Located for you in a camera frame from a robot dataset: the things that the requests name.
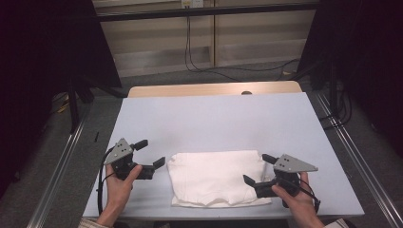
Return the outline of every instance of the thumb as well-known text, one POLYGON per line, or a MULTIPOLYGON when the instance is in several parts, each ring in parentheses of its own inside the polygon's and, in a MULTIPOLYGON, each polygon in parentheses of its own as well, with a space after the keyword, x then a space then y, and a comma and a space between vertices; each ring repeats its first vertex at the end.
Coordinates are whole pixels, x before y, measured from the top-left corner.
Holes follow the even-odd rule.
POLYGON ((282 198, 288 205, 294 200, 294 198, 285 191, 284 188, 278 186, 278 185, 273 185, 272 190, 276 195, 278 195, 280 198, 282 198))
POLYGON ((140 172, 142 172, 143 167, 141 165, 136 165, 128 174, 127 178, 125 179, 126 182, 129 182, 130 185, 133 183, 134 180, 139 177, 140 172))

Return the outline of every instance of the power outlet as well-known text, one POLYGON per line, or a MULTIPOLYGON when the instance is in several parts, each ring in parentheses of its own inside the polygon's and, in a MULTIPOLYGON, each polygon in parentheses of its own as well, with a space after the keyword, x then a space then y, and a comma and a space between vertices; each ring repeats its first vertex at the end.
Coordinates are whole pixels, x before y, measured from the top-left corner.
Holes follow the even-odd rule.
POLYGON ((192 0, 192 8, 203 8, 204 1, 203 0, 192 0))
POLYGON ((192 8, 192 0, 182 0, 182 9, 192 8))

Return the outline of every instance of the cloth fold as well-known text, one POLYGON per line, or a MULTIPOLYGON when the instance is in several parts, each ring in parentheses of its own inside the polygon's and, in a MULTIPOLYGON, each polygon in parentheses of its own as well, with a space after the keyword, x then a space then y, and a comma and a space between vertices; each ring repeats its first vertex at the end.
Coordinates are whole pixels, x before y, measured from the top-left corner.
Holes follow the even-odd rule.
POLYGON ((261 180, 265 162, 256 150, 178 153, 167 163, 173 206, 240 207, 262 205, 243 175, 261 180))

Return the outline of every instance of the folded white cloth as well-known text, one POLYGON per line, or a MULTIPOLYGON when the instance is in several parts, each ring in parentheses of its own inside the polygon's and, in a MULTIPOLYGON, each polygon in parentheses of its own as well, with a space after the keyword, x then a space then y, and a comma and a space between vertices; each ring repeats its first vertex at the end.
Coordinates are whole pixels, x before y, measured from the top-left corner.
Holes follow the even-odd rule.
POLYGON ((174 190, 173 206, 240 207, 262 205, 255 190, 243 181, 260 181, 265 162, 258 151, 179 153, 167 163, 174 190))

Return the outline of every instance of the gray carpet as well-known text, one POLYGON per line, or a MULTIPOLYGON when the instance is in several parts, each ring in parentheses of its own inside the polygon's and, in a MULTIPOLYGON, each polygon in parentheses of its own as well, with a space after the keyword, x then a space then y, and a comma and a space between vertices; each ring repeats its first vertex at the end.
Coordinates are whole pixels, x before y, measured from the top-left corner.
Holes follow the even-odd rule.
MULTIPOLYGON (((257 64, 241 67, 262 69, 275 67, 281 63, 257 64)), ((297 68, 297 63, 292 63, 285 71, 297 68)), ((238 69, 220 69, 217 72, 230 76, 241 82, 274 81, 280 75, 280 69, 273 71, 244 71, 238 69)), ((122 92, 133 86, 153 85, 182 85, 200 83, 228 83, 236 82, 217 73, 188 71, 136 76, 123 78, 122 92)), ((316 91, 311 91, 309 78, 300 81, 301 87, 307 92, 318 117, 325 116, 317 101, 316 91)), ((96 99, 92 104, 80 104, 80 109, 89 108, 89 113, 75 147, 72 157, 63 176, 56 198, 48 211, 44 227, 77 227, 79 219, 84 212, 92 184, 96 178, 99 163, 106 151, 107 143, 113 130, 116 117, 122 103, 98 89, 93 90, 96 99)), ((27 227, 29 219, 41 198, 49 182, 51 174, 59 161, 61 153, 69 137, 70 128, 69 111, 61 114, 53 114, 48 120, 47 128, 43 133, 42 140, 34 150, 30 163, 21 172, 21 180, 10 185, 8 191, 0 201, 0 224, 1 227, 27 227)), ((399 184, 403 176, 403 161, 393 152, 386 139, 371 128, 371 123, 365 114, 354 104, 354 114, 346 126, 357 147, 363 154, 367 163, 371 166, 387 193, 393 199, 396 208, 403 211, 403 187, 399 184)), ((354 188, 361 205, 366 213, 363 217, 349 218, 357 227, 389 227, 377 202, 362 179, 360 173, 352 163, 348 153, 334 130, 327 130, 326 134, 331 142, 337 157, 340 159, 346 175, 354 188)), ((126 220, 130 227, 152 227, 152 221, 126 220)), ((227 223, 231 227, 287 227, 280 221, 274 223, 270 220, 254 221, 255 223, 227 223)), ((208 223, 195 221, 181 224, 172 224, 177 227, 219 227, 221 222, 208 223)))

